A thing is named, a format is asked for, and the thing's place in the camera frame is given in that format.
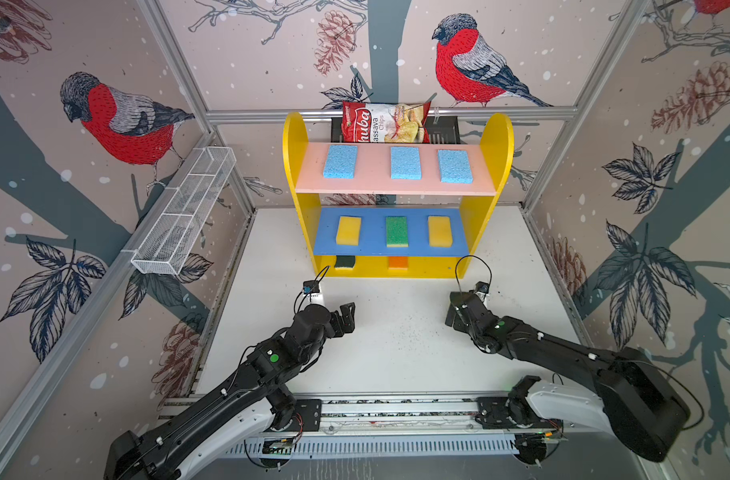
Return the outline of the yellow sponge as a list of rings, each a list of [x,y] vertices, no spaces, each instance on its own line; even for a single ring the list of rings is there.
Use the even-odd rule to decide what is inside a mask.
[[[427,219],[429,245],[432,248],[453,246],[451,220],[448,216],[429,216]]]
[[[336,244],[340,246],[358,246],[361,226],[361,217],[340,216],[336,232]]]

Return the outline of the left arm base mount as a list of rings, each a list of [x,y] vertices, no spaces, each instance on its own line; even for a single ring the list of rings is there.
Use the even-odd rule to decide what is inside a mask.
[[[294,433],[319,431],[322,418],[320,399],[297,399],[286,387],[271,393],[267,399],[273,414],[269,431]]]

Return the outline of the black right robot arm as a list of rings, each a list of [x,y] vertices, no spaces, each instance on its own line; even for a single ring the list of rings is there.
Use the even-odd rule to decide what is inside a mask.
[[[574,382],[553,386],[524,377],[510,392],[514,422],[564,420],[614,435],[637,456],[666,459],[690,417],[674,380],[639,351],[591,349],[493,314],[474,292],[453,292],[445,324],[484,354],[531,363]]]

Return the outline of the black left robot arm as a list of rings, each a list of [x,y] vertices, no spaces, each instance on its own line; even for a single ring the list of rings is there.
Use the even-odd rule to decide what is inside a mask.
[[[318,359],[328,339],[355,330],[353,302],[335,311],[310,304],[290,326],[257,343],[236,370],[163,425],[111,444],[105,479],[191,479],[228,448],[292,421],[287,383]]]

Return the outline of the light blue sponge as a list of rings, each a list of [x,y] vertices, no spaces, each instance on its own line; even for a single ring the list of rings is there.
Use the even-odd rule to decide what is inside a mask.
[[[393,180],[421,180],[420,150],[417,147],[392,147],[390,176]]]
[[[326,179],[353,179],[357,155],[358,147],[355,145],[330,145],[323,169],[323,177]]]
[[[466,151],[438,150],[437,158],[442,183],[471,184],[473,182],[473,174]]]

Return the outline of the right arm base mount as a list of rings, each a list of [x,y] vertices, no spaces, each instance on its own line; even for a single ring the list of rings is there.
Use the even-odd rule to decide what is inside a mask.
[[[538,416],[526,400],[530,389],[540,380],[538,376],[527,375],[506,394],[478,397],[474,421],[483,429],[549,427],[550,423]]]

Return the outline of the orange sponge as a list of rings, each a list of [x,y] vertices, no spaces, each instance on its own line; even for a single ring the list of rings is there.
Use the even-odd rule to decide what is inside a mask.
[[[409,259],[404,256],[389,257],[388,268],[390,270],[406,271],[409,268]]]

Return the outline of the dark green wavy sponge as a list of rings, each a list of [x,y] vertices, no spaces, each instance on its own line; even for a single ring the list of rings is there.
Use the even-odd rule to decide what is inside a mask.
[[[334,268],[349,270],[353,269],[356,264],[356,257],[350,255],[340,255],[336,257]]]

